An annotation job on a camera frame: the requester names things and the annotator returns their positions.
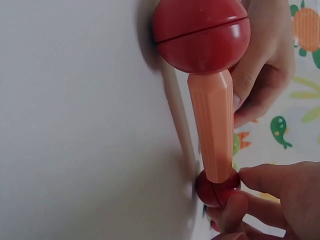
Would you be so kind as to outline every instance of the ribbed handle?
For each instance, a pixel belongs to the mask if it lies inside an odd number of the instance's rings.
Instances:
[[[213,75],[189,75],[188,86],[209,181],[225,182],[232,173],[234,104],[228,70]]]

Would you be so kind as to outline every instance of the finger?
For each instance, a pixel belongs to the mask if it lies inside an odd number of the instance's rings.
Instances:
[[[234,127],[239,128],[243,124],[263,116],[288,83],[289,79],[277,68],[264,65],[249,97],[235,115]]]
[[[247,213],[266,225],[279,229],[287,229],[288,223],[284,217],[281,205],[277,202],[265,200],[249,193],[246,193],[248,199]]]
[[[243,232],[243,218],[248,211],[248,200],[243,194],[236,194],[229,198],[221,216],[218,226],[222,233]]]
[[[212,240],[246,240],[244,233],[231,233],[231,234],[220,234]]]
[[[255,44],[255,40],[251,38],[246,52],[231,73],[234,111],[237,111],[245,102],[254,87],[255,81],[269,57],[265,52],[266,50]]]
[[[290,171],[292,165],[262,164],[240,169],[239,176],[249,189],[281,199],[283,183]]]
[[[212,218],[211,221],[211,226],[213,227],[214,230],[216,230],[217,232],[220,232],[219,227],[217,226],[216,222],[218,222],[218,219],[220,218],[220,216],[222,215],[222,212],[224,210],[222,208],[213,208],[213,207],[209,207],[207,209],[207,214],[209,217]],[[252,232],[256,232],[256,233],[261,233],[261,231],[259,231],[258,229],[254,228],[253,226],[245,223],[244,221],[242,221],[242,230],[245,233],[252,233]]]
[[[247,234],[250,240],[281,240],[282,237],[268,235],[262,232],[251,232]]]

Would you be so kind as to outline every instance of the toy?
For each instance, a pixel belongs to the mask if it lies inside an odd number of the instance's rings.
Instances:
[[[189,74],[205,177],[222,184],[233,173],[233,84],[228,69],[248,47],[248,13],[238,0],[160,0],[152,33],[164,60]]]

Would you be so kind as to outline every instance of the red ball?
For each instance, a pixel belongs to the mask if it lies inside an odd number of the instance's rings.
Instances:
[[[212,183],[205,171],[202,171],[196,179],[195,189],[200,200],[212,208],[220,208],[226,205],[228,199],[237,192],[241,181],[238,173],[234,170],[230,178],[223,183]]]
[[[213,74],[236,64],[250,40],[239,0],[160,0],[152,19],[157,50],[189,74]]]

